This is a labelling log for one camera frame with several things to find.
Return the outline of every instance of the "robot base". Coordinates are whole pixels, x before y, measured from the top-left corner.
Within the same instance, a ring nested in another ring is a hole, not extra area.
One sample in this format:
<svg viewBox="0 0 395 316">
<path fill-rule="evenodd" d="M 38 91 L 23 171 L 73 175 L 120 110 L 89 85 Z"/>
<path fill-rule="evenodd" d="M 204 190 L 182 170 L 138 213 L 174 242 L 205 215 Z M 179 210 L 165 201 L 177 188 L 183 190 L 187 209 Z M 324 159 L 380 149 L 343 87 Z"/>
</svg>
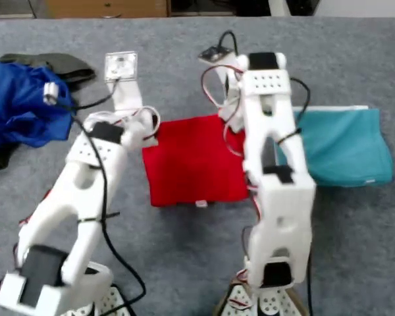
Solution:
<svg viewBox="0 0 395 316">
<path fill-rule="evenodd" d="M 265 290 L 259 296 L 257 307 L 250 299 L 250 288 L 246 283 L 234 279 L 227 295 L 215 308 L 213 316 L 308 316 L 307 309 L 296 291 Z"/>
<path fill-rule="evenodd" d="M 61 316 L 100 316 L 114 307 L 120 306 L 125 303 L 125 300 L 120 293 L 120 290 L 112 285 L 107 294 L 98 302 L 84 306 L 80 309 L 67 311 Z M 129 310 L 124 307 L 118 311 L 109 314 L 109 316 L 130 316 Z"/>
</svg>

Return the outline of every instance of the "white wire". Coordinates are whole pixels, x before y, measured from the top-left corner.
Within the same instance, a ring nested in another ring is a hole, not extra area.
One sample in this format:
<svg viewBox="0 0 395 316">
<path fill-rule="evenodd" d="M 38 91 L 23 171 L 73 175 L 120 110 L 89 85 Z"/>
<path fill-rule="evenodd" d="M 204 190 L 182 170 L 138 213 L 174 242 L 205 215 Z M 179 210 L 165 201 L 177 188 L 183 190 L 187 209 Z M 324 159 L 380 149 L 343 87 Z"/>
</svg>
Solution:
<svg viewBox="0 0 395 316">
<path fill-rule="evenodd" d="M 148 136 L 146 136 L 145 138 L 148 138 L 150 136 L 154 136 L 156 134 L 156 132 L 158 132 L 158 129 L 161 125 L 161 115 L 159 114 L 159 112 L 156 110 L 156 108 L 154 107 L 150 107 L 150 106 L 145 106 L 145 107 L 140 107 L 138 109 L 138 112 L 136 112 L 134 115 L 138 115 L 139 113 L 141 113 L 143 110 L 148 110 L 151 113 L 155 114 L 155 116 L 157 117 L 157 124 L 155 125 L 154 129 L 152 130 L 152 133 Z"/>
<path fill-rule="evenodd" d="M 129 109 L 129 111 L 132 111 L 132 114 L 126 115 L 126 114 L 117 114 L 115 112 L 110 112 L 110 111 L 99 111 L 99 112 L 94 112 L 88 115 L 86 120 L 84 121 L 84 126 L 86 130 L 91 130 L 91 128 L 94 126 L 96 122 L 108 122 L 110 124 L 121 124 L 122 127 L 126 130 L 128 128 L 128 122 L 129 120 L 140 114 L 143 110 L 147 110 L 151 113 L 153 113 L 157 117 L 157 124 L 155 125 L 154 129 L 152 130 L 152 133 L 149 136 L 146 136 L 145 138 L 151 137 L 155 135 L 155 133 L 158 131 L 160 125 L 161 125 L 161 115 L 158 113 L 156 108 L 150 107 L 150 106 L 144 106 L 144 107 L 138 107 L 135 109 Z"/>
</svg>

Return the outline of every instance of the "teal cloth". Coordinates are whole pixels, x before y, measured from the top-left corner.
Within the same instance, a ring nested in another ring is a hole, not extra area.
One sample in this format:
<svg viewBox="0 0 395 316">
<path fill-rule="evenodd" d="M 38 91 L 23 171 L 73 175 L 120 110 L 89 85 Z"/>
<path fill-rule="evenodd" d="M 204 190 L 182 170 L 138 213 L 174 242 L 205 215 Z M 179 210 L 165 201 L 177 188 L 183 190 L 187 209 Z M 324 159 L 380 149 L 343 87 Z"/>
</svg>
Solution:
<svg viewBox="0 0 395 316">
<path fill-rule="evenodd" d="M 310 175 L 320 186 L 357 187 L 392 180 L 379 110 L 307 111 L 299 123 Z M 279 165 L 286 164 L 276 145 Z"/>
</svg>

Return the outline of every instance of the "cloth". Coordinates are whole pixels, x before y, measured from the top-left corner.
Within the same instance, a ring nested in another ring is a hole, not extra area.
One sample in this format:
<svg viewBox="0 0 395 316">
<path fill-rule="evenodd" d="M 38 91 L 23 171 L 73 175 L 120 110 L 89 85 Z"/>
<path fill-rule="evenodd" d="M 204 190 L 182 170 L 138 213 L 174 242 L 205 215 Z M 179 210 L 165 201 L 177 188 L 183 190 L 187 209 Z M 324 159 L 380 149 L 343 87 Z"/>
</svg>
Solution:
<svg viewBox="0 0 395 316">
<path fill-rule="evenodd" d="M 229 136 L 232 147 L 242 145 L 244 133 Z M 158 142 L 142 150 L 153 206 L 248 196 L 242 158 L 225 146 L 217 115 L 163 122 Z"/>
<path fill-rule="evenodd" d="M 0 170 L 3 170 L 9 166 L 9 160 L 19 146 L 17 143 L 10 143 L 0 146 Z"/>
<path fill-rule="evenodd" d="M 318 185 L 357 187 L 392 180 L 378 109 L 307 111 L 299 126 L 309 173 Z M 278 146 L 276 152 L 278 163 L 286 164 Z"/>
<path fill-rule="evenodd" d="M 90 65 L 69 54 L 5 54 L 0 57 L 0 61 L 2 63 L 18 63 L 33 68 L 47 67 L 65 81 L 72 90 L 77 89 L 82 82 L 95 78 L 95 71 Z"/>
<path fill-rule="evenodd" d="M 67 85 L 48 68 L 0 63 L 0 146 L 41 147 L 50 140 L 67 139 L 71 115 L 67 109 L 43 102 L 46 82 L 55 82 L 59 102 L 72 106 Z"/>
</svg>

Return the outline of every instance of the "wire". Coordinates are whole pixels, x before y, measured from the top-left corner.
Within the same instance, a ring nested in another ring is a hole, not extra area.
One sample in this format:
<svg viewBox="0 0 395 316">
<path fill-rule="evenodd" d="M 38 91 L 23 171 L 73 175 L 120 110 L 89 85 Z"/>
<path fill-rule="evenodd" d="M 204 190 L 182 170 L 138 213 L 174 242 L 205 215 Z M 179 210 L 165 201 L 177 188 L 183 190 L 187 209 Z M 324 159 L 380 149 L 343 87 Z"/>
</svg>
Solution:
<svg viewBox="0 0 395 316">
<path fill-rule="evenodd" d="M 244 157 L 244 155 L 242 153 L 239 153 L 238 151 L 234 150 L 231 145 L 228 143 L 227 139 L 226 139 L 226 135 L 228 132 L 228 127 L 230 127 L 230 121 L 231 119 L 234 117 L 234 115 L 236 115 L 239 107 L 240 107 L 240 98 L 241 98 L 241 93 L 239 94 L 238 98 L 237 98 L 237 105 L 234 109 L 234 111 L 232 112 L 232 114 L 230 115 L 230 117 L 225 121 L 225 125 L 224 125 L 224 130 L 223 130 L 223 139 L 225 142 L 226 147 L 228 148 L 228 150 L 233 153 L 235 156 L 238 157 Z"/>
<path fill-rule="evenodd" d="M 35 13 L 34 6 L 32 5 L 31 0 L 28 0 L 29 8 L 31 9 L 32 16 L 37 18 L 37 14 Z"/>
<path fill-rule="evenodd" d="M 97 100 L 97 101 L 95 101 L 95 102 L 89 103 L 89 104 L 79 105 L 79 106 L 76 106 L 76 107 L 71 107 L 71 109 L 74 110 L 74 111 L 77 111 L 77 110 L 84 110 L 84 109 L 89 109 L 89 108 L 91 108 L 91 107 L 96 107 L 97 105 L 100 105 L 100 104 L 102 104 L 102 103 L 107 102 L 108 100 L 111 99 L 111 97 L 112 97 L 113 94 L 115 93 L 116 88 L 117 88 L 119 82 L 120 82 L 120 78 L 117 78 L 117 79 L 114 81 L 113 89 L 111 90 L 111 92 L 110 92 L 109 95 L 106 95 L 105 97 L 103 97 L 103 98 L 101 98 L 101 99 L 99 99 L 99 100 Z"/>
<path fill-rule="evenodd" d="M 284 141 L 287 140 L 288 138 L 290 138 L 290 137 L 292 137 L 292 136 L 294 136 L 294 135 L 298 135 L 298 134 L 300 134 L 300 133 L 302 132 L 302 129 L 301 129 L 300 127 L 298 127 L 298 124 L 299 124 L 300 121 L 302 120 L 302 118 L 303 118 L 303 116 L 304 116 L 304 114 L 305 114 L 305 112 L 306 112 L 306 110 L 307 110 L 307 107 L 309 106 L 310 98 L 311 98 L 310 88 L 309 88 L 309 86 L 308 86 L 307 84 L 305 84 L 305 83 L 303 82 L 303 80 L 300 80 L 300 79 L 295 78 L 295 77 L 290 77 L 290 80 L 295 81 L 295 82 L 301 84 L 301 85 L 303 86 L 303 88 L 306 90 L 307 94 L 306 94 L 306 98 L 305 98 L 305 101 L 304 101 L 304 104 L 303 104 L 303 108 L 302 108 L 302 110 L 300 111 L 300 113 L 298 113 L 298 116 L 297 116 L 297 118 L 296 118 L 296 126 L 297 126 L 296 129 L 295 129 L 293 132 L 289 133 L 288 135 L 285 135 L 285 136 L 284 136 L 283 138 L 281 138 L 279 141 L 277 141 L 276 143 L 277 143 L 278 145 L 280 145 L 282 142 L 284 142 Z"/>
<path fill-rule="evenodd" d="M 221 47 L 223 46 L 223 41 L 225 39 L 225 36 L 227 36 L 227 35 L 230 35 L 232 37 L 232 41 L 234 44 L 234 52 L 236 55 L 238 55 L 237 39 L 236 39 L 236 36 L 234 35 L 234 33 L 232 32 L 232 30 L 227 30 L 221 35 L 221 37 L 219 38 L 219 41 L 218 41 L 218 51 L 220 51 Z"/>
<path fill-rule="evenodd" d="M 156 110 L 156 108 L 150 107 L 150 106 L 144 106 L 144 107 L 138 107 L 138 108 L 129 109 L 129 110 L 133 111 L 133 113 L 129 114 L 129 115 L 118 115 L 118 114 L 116 114 L 114 112 L 110 112 L 110 111 L 99 111 L 99 112 L 91 113 L 88 115 L 88 117 L 84 121 L 84 127 L 86 130 L 90 131 L 90 129 L 96 122 L 105 121 L 105 122 L 108 122 L 109 124 L 113 124 L 113 125 L 121 124 L 123 126 L 123 128 L 126 129 L 126 128 L 128 128 L 128 123 L 132 117 L 139 115 L 142 111 L 149 111 L 149 112 L 151 112 L 152 115 L 156 116 L 157 122 L 156 122 L 155 126 L 153 127 L 152 132 L 149 135 L 145 136 L 144 140 L 148 140 L 151 137 L 154 137 L 156 135 L 156 133 L 158 133 L 159 127 L 161 125 L 161 115 Z"/>
<path fill-rule="evenodd" d="M 202 86 L 203 93 L 207 96 L 207 98 L 210 100 L 210 102 L 212 102 L 212 104 L 214 104 L 214 106 L 216 106 L 218 109 L 222 109 L 223 107 L 226 107 L 228 104 L 221 105 L 220 103 L 218 103 L 217 100 L 215 100 L 215 98 L 209 93 L 209 90 L 207 89 L 207 86 L 205 84 L 205 77 L 206 77 L 207 73 L 209 71 L 213 70 L 213 69 L 218 68 L 218 67 L 225 67 L 225 68 L 231 69 L 236 74 L 242 74 L 243 72 L 240 69 L 238 69 L 238 68 L 236 68 L 234 66 L 230 66 L 230 65 L 215 65 L 215 66 L 209 67 L 201 75 L 200 83 L 201 83 L 201 86 Z"/>
<path fill-rule="evenodd" d="M 248 281 L 247 276 L 245 276 L 244 278 L 242 278 L 242 276 L 245 275 L 247 272 L 248 272 L 247 269 L 242 269 L 242 270 L 238 271 L 238 272 L 236 273 L 236 278 L 237 278 L 240 282 L 247 282 L 247 281 Z"/>
<path fill-rule="evenodd" d="M 142 287 L 142 293 L 139 294 L 138 296 L 136 296 L 134 299 L 131 299 L 130 301 L 127 301 L 124 304 L 121 304 L 119 306 L 116 306 L 115 308 L 113 308 L 112 310 L 110 310 L 109 312 L 106 312 L 104 314 L 102 314 L 102 316 L 104 315 L 109 315 L 111 313 L 114 313 L 115 311 L 118 311 L 119 309 L 122 309 L 124 307 L 126 307 L 127 305 L 131 305 L 133 303 L 136 303 L 138 300 L 140 300 L 141 298 L 143 298 L 146 295 L 146 285 L 145 282 L 142 280 L 142 278 L 139 276 L 139 274 L 123 259 L 123 257 L 117 252 L 117 250 L 115 249 L 109 235 L 107 232 L 107 188 L 108 188 L 108 181 L 107 181 L 107 174 L 105 172 L 105 168 L 104 168 L 104 164 L 103 161 L 101 159 L 101 156 L 99 155 L 98 149 L 96 148 L 95 144 L 93 143 L 91 136 L 88 134 L 88 131 L 84 128 L 82 122 L 79 120 L 79 118 L 77 118 L 76 116 L 72 115 L 72 119 L 73 121 L 79 126 L 79 128 L 81 129 L 81 131 L 83 131 L 83 133 L 85 133 L 85 136 L 87 137 L 93 152 L 95 153 L 95 156 L 97 157 L 98 163 L 99 163 L 99 169 L 102 172 L 103 175 L 103 205 L 102 205 L 102 211 L 101 211 L 101 227 L 102 227 L 102 232 L 103 232 L 103 236 L 104 236 L 104 240 L 107 243 L 111 253 L 116 257 L 116 259 L 118 260 L 119 263 L 121 263 L 121 265 L 123 265 L 123 267 L 125 267 L 130 273 L 132 273 L 132 275 L 134 276 L 134 278 L 138 281 L 138 283 L 140 284 L 140 286 Z"/>
<path fill-rule="evenodd" d="M 311 252 L 309 254 L 309 260 L 307 261 L 306 283 L 307 283 L 307 304 L 309 306 L 309 316 L 314 316 L 313 304 L 311 301 Z"/>
<path fill-rule="evenodd" d="M 306 97 L 305 97 L 305 101 L 304 101 L 304 104 L 303 104 L 303 109 L 300 111 L 300 113 L 298 113 L 298 116 L 296 118 L 296 122 L 298 124 L 302 120 L 302 117 L 304 116 L 304 113 L 306 112 L 307 107 L 309 106 L 310 98 L 311 98 L 311 92 L 310 92 L 309 86 L 307 84 L 305 84 L 303 80 L 300 80 L 300 79 L 295 78 L 295 77 L 290 77 L 290 80 L 299 83 L 306 90 Z"/>
</svg>

